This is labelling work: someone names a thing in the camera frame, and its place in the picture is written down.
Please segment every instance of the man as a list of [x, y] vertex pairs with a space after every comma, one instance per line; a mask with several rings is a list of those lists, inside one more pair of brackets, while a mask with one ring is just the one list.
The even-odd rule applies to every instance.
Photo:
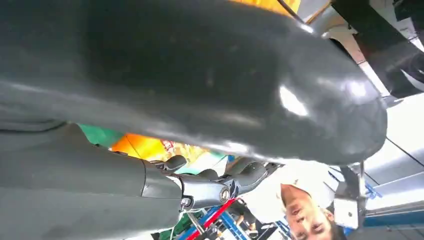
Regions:
[[291, 160], [241, 198], [262, 223], [286, 217], [296, 240], [344, 240], [334, 215], [326, 209], [334, 198], [324, 183], [328, 169], [315, 161]]
[[258, 237], [258, 231], [256, 230], [256, 217], [252, 214], [249, 208], [246, 206], [246, 203], [241, 199], [233, 202], [231, 206], [227, 209], [227, 212], [237, 215], [238, 218], [235, 221], [235, 224], [240, 226], [245, 222], [248, 226], [248, 230], [245, 231], [251, 239]]

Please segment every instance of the glossy black tube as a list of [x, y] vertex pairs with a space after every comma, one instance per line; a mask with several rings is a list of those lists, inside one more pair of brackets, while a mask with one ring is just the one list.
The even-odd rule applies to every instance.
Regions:
[[366, 159], [380, 94], [310, 32], [224, 0], [4, 1], [0, 102], [262, 161]]

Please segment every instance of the dark hair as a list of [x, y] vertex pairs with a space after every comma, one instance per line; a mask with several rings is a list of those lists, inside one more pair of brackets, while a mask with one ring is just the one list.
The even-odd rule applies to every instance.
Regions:
[[331, 226], [331, 240], [347, 240], [343, 227], [337, 226], [334, 221], [328, 220]]

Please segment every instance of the red bar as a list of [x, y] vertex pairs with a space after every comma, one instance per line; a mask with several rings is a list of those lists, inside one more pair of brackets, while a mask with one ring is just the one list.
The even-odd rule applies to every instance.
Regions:
[[[227, 208], [229, 208], [231, 206], [231, 204], [233, 204], [235, 201], [237, 200], [237, 198], [232, 198], [230, 200], [228, 200], [224, 205], [222, 205], [222, 207], [216, 211], [203, 225], [203, 227], [205, 229], [207, 229], [213, 222], [215, 222], [215, 220], [217, 220], [221, 214], [227, 210]], [[187, 240], [194, 240], [196, 239], [196, 237], [198, 237], [200, 235], [199, 231], [196, 229], [193, 234], [191, 234], [189, 237], [187, 237]]]

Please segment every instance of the yellow surface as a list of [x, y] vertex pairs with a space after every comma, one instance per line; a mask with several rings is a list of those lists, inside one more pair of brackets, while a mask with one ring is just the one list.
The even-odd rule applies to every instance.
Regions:
[[127, 133], [111, 147], [112, 151], [127, 153], [129, 156], [147, 161], [166, 161], [175, 155], [182, 155], [194, 162], [206, 149], [184, 143], [157, 139], [138, 134]]
[[[233, 0], [234, 2], [243, 3], [247, 5], [253, 5], [258, 8], [266, 9], [276, 13], [290, 16], [290, 14], [284, 9], [283, 6], [277, 0]], [[284, 2], [293, 10], [295, 13], [298, 12], [301, 0], [284, 0]]]

